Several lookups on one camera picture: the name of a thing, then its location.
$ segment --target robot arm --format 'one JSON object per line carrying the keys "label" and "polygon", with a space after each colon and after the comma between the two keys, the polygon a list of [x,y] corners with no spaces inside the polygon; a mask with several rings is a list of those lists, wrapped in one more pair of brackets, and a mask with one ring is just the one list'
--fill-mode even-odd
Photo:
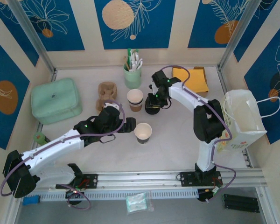
{"label": "robot arm", "polygon": [[[103,134],[120,128],[123,120],[119,119],[119,114],[117,106],[108,104],[98,116],[79,122],[73,129],[54,141],[23,154],[19,154],[17,150],[9,153],[3,170],[4,177],[19,163],[31,158],[20,165],[7,180],[14,197],[26,196],[39,187],[71,182],[75,185],[80,184],[83,174],[76,164],[55,168],[53,162],[65,154],[100,141]],[[129,133],[135,127],[135,118],[126,118],[126,123],[117,132]]]}
{"label": "robot arm", "polygon": [[221,137],[224,126],[213,112],[202,101],[207,102],[221,118],[223,118],[220,103],[217,100],[202,98],[174,77],[167,78],[162,70],[152,75],[149,93],[145,101],[145,109],[149,114],[157,114],[160,108],[168,105],[168,99],[176,99],[194,114],[194,133],[200,140],[199,156],[196,163],[195,176],[202,182],[206,175],[213,175],[216,167],[211,162],[214,142]]}

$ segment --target white paper cup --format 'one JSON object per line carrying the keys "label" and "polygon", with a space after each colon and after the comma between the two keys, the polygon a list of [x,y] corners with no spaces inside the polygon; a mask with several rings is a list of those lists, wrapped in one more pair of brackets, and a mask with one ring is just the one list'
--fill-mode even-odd
{"label": "white paper cup", "polygon": [[133,112],[138,112],[141,110],[143,103],[143,92],[141,90],[130,90],[126,97]]}
{"label": "white paper cup", "polygon": [[147,143],[153,130],[147,123],[137,124],[134,133],[137,137],[137,141],[141,144]]}

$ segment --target pen holder cup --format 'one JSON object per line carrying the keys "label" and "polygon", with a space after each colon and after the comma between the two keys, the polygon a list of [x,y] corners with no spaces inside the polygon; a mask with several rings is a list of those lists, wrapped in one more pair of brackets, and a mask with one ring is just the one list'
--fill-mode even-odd
{"label": "pen holder cup", "polygon": [[141,85],[141,69],[128,71],[126,65],[123,66],[125,74],[125,84],[129,89],[137,89]]}

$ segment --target white table surface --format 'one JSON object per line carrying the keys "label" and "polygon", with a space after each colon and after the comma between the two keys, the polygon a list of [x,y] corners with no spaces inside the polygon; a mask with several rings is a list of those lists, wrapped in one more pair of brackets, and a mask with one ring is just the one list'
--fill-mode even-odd
{"label": "white table surface", "polygon": [[[143,66],[140,90],[144,94],[151,92],[151,76],[163,66]],[[205,68],[209,86],[208,99],[221,100],[222,87],[215,67]],[[171,69],[165,69],[171,77]],[[176,100],[168,110],[161,110],[156,115],[145,112],[132,112],[126,94],[129,89],[124,84],[122,67],[98,67],[84,70],[59,70],[57,80],[72,78],[81,95],[83,111],[79,116],[51,125],[43,126],[42,132],[55,139],[72,129],[81,120],[97,115],[95,104],[98,99],[98,85],[111,81],[117,85],[116,100],[122,103],[127,117],[136,118],[137,123],[146,122],[153,130],[147,144],[137,142],[134,132],[117,133],[116,140],[101,144],[92,143],[80,151],[65,155],[56,161],[58,165],[76,163],[83,172],[117,171],[161,171],[193,169],[198,158],[199,142],[193,131],[193,114]],[[246,168],[241,151],[215,154],[217,164],[232,168]]]}

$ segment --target beige wall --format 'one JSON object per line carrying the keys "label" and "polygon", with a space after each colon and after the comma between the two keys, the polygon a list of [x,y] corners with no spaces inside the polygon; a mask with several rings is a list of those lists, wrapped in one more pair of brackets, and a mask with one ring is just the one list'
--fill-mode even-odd
{"label": "beige wall", "polygon": [[[280,28],[280,0],[276,3],[267,20],[253,39],[251,45],[237,63],[232,55],[224,69],[230,89],[247,89],[244,75]],[[280,140],[269,144],[266,136],[249,147],[252,156],[262,167],[273,201],[280,213]]]}
{"label": "beige wall", "polygon": [[[188,49],[200,0],[177,0],[168,49],[141,49],[145,64],[218,64],[225,48]],[[122,65],[126,50],[104,50],[93,0],[70,0],[85,51],[48,52],[57,68]]]}
{"label": "beige wall", "polygon": [[[36,130],[37,121],[32,116],[31,113],[31,101],[30,92],[31,89],[39,84],[47,83],[51,74],[45,67],[44,63],[40,59],[36,68],[27,58],[25,53],[22,51],[16,40],[12,37],[8,29],[5,27],[0,19],[0,45],[9,54],[17,66],[22,70],[26,77],[30,80],[30,85],[28,87],[27,93],[23,100],[17,121],[14,126],[12,137],[8,143],[7,149],[3,150],[0,148],[0,185],[3,181],[3,167],[5,164],[5,159],[8,153],[13,150],[18,150],[19,152],[27,151],[31,147],[33,133]],[[6,187],[4,192],[9,192],[9,187]],[[9,197],[0,196],[0,220],[4,211],[7,209],[7,204],[9,202]]]}

